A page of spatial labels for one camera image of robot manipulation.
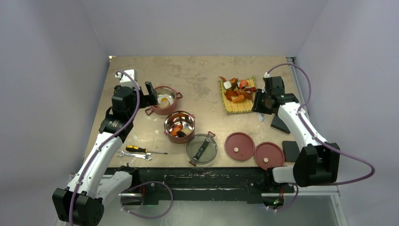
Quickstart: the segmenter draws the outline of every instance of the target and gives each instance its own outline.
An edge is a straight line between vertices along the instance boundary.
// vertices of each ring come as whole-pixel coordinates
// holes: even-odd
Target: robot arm
[[[299,156],[293,166],[283,166],[268,169],[277,183],[295,183],[301,187],[333,183],[337,179],[339,154],[326,149],[309,133],[330,146],[339,149],[335,143],[328,143],[311,125],[300,107],[298,99],[292,93],[285,93],[281,77],[265,77],[265,88],[256,91],[253,112],[277,114],[287,125],[298,144]]]
[[[126,71],[126,73],[133,78],[135,77],[134,70]],[[53,203],[58,218],[62,221],[69,222],[69,209],[75,189],[77,189],[77,192],[72,214],[74,224],[97,225],[104,212],[104,207],[119,193],[132,186],[132,175],[123,171],[116,172],[104,184],[100,184],[100,181],[112,157],[133,128],[131,117],[136,109],[137,93],[140,95],[139,108],[156,105],[158,102],[155,90],[150,82],[145,83],[149,93],[145,96],[141,89],[136,92],[133,88],[133,81],[127,76],[117,73],[116,77],[120,79],[120,85],[114,88],[112,106],[107,110],[105,119],[101,123],[100,133],[97,135],[94,147],[67,187],[65,189],[57,188],[53,193]],[[114,136],[115,132],[122,127],[124,129],[117,136]],[[99,146],[106,141],[107,143],[100,148]],[[79,181],[82,174],[84,174],[83,180]]]

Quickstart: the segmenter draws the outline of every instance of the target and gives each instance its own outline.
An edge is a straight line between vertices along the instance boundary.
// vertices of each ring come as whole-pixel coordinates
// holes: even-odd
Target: yellow tray
[[[249,78],[249,79],[245,79],[248,81],[248,87],[256,87],[256,82],[255,82],[255,77]],[[222,81],[218,81],[219,82],[219,89],[220,89],[220,97],[222,99],[222,104],[223,104],[223,108],[224,108],[224,112],[226,113],[248,113],[252,111],[252,105],[254,105],[254,103],[248,99],[245,99],[245,101],[243,103],[233,103],[232,101],[228,100],[226,98],[226,96],[224,95],[224,93],[226,92],[226,90],[223,87],[223,82]]]

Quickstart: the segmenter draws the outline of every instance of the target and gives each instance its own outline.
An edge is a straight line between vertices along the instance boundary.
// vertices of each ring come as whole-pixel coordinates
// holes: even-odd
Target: wrench
[[[149,158],[150,155],[152,155],[151,153],[146,153],[146,154],[132,154],[132,153],[126,153],[123,152],[122,150],[118,150],[117,152],[118,157],[122,157],[122,156],[130,156],[130,157],[136,157],[136,158],[142,158],[145,159],[146,161],[151,161],[152,158]]]

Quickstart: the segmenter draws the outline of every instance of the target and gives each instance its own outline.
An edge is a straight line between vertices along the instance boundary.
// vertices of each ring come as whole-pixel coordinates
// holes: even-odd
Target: red pot
[[[161,99],[168,99],[170,102],[170,106],[166,108],[159,108],[159,105],[150,106],[145,110],[147,115],[152,114],[155,112],[159,115],[168,115],[174,112],[177,108],[177,100],[183,98],[183,95],[180,92],[176,92],[176,90],[168,87],[168,86],[158,86],[155,88],[155,92],[157,93],[157,100],[158,103],[161,102]]]
[[[175,125],[182,124],[183,128],[191,129],[191,133],[187,134],[185,137],[174,137],[170,134],[173,127]],[[168,117],[166,117],[164,122],[164,133],[168,137],[168,139],[176,144],[185,144],[188,140],[194,135],[195,131],[195,116],[185,112],[185,111],[176,111],[171,113]]]

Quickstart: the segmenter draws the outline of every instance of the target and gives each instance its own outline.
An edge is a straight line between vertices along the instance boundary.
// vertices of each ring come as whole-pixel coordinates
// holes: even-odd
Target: gray wall
[[[78,0],[0,1],[0,222],[54,225],[81,165],[107,69]]]
[[[296,56],[326,2],[82,0],[116,56]]]
[[[296,59],[311,77],[312,123],[376,167],[370,179],[339,187],[351,226],[399,222],[398,9],[394,0],[330,0]],[[342,157],[338,180],[368,172]]]

